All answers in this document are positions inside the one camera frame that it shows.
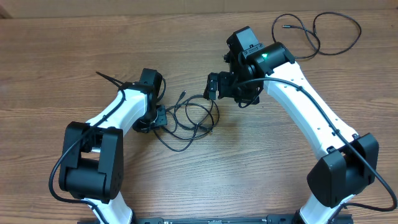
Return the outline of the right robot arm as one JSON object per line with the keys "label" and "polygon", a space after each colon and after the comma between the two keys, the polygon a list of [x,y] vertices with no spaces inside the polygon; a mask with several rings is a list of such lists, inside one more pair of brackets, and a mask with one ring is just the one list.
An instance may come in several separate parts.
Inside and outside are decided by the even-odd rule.
{"label": "right robot arm", "polygon": [[309,142],[317,163],[307,175],[311,196],[278,223],[348,223],[338,210],[375,179],[379,144],[360,136],[322,100],[304,77],[294,56],[280,42],[265,46],[250,27],[226,41],[227,72],[208,76],[203,96],[232,98],[239,107],[256,105],[266,92],[286,110]]}

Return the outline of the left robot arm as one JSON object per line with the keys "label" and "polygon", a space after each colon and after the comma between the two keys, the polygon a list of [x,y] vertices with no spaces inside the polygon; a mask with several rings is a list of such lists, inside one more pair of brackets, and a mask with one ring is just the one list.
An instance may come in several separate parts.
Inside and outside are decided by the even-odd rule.
{"label": "left robot arm", "polygon": [[137,82],[121,82],[106,77],[116,85],[116,98],[88,121],[71,122],[65,130],[62,155],[49,178],[59,175],[62,191],[69,192],[66,202],[85,204],[96,216],[95,223],[133,223],[134,212],[121,194],[124,177],[124,136],[130,129],[146,133],[166,124],[164,106],[158,102],[164,94],[162,75],[143,69]]}

